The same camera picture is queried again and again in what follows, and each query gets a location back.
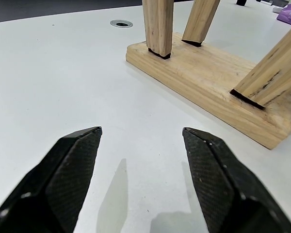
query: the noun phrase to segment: wooden board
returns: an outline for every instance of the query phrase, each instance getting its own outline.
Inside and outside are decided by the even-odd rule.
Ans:
[[[148,52],[142,42],[128,46],[126,60],[269,149],[291,132],[291,93],[264,110],[229,93],[255,66],[245,59],[206,44],[194,47],[175,33],[170,59]]]

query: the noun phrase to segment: textured gripper pad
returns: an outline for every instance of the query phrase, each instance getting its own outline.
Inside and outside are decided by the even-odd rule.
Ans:
[[[291,223],[267,189],[222,139],[191,128],[182,134],[210,233],[291,233]]]
[[[72,233],[101,135],[93,127],[60,138],[0,207],[0,233]]]
[[[94,170],[100,137],[90,133],[72,146],[46,188],[49,206],[65,233],[78,220]]]

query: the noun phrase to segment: wooden stool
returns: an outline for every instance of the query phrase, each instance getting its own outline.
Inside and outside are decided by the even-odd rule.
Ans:
[[[257,65],[202,44],[220,0],[195,0],[183,35],[173,0],[143,0],[146,42],[126,60],[263,146],[291,132],[291,30]]]

